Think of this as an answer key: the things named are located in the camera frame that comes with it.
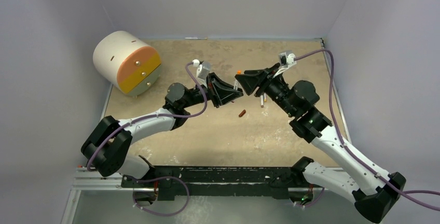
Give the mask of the white pen grey tip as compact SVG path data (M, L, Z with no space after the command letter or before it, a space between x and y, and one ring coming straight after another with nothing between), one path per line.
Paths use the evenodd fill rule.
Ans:
M261 108L264 108L264 96L263 95L261 95L260 97L260 106L261 106Z

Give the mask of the white pen orange tip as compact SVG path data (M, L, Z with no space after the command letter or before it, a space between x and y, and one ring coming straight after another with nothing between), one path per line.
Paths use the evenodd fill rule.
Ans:
M184 37L185 40L207 40L207 37Z

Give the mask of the white pen red tip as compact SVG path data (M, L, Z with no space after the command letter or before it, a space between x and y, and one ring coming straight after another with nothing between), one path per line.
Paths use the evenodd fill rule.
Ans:
M234 90L237 90L238 87L239 87L239 83L238 83L237 80L235 80L235 83L234 83L233 89L234 89Z

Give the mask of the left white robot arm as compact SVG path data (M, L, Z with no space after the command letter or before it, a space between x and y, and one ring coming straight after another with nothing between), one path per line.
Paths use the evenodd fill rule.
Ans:
M87 166L94 167L103 177L115 173L134 177L141 187L149 187L155 180L152 165L141 156L129 156L128 150L135 142L160 132L181 127L193 117L187 107L208 101L218 108L243 96L242 89L222 81L215 73L209 73L206 83L187 88L181 83L168 87L165 104L157 111L131 119L116 120L104 117L81 147L87 158Z

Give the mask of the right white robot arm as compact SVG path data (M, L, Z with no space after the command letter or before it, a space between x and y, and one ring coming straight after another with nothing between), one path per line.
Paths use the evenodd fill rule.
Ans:
M291 172L294 184L322 186L353 203L367 220L381 223L399 199L406 178L376 165L340 135L336 126L316 107L320 99L313 83L297 81L292 87L277 73L279 65L261 70L248 70L235 76L247 95L266 94L292 118L293 132L326 153L342 169L327 169L303 157Z

